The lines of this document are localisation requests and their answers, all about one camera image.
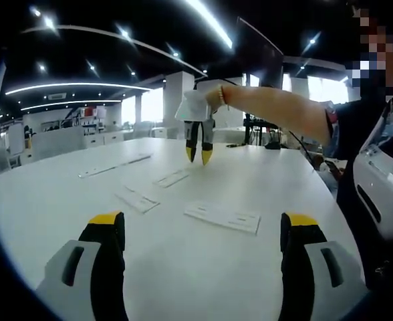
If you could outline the person's right hand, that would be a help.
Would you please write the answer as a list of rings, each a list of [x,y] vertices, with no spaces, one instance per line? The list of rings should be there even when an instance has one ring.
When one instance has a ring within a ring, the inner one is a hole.
[[[216,88],[213,88],[205,95],[207,105],[210,107],[212,114],[214,114],[223,105],[223,101],[221,99],[221,89],[222,86],[218,85]]]

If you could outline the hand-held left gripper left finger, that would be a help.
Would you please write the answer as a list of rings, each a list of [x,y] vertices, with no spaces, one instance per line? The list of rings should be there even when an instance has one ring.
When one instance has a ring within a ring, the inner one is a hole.
[[[127,320],[125,240],[123,212],[96,215],[47,262],[38,298],[60,320]]]

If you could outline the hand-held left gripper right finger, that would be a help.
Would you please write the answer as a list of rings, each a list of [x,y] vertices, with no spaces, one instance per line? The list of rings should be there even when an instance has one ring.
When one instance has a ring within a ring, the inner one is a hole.
[[[367,295],[361,268],[307,215],[282,213],[280,320],[353,320]]]

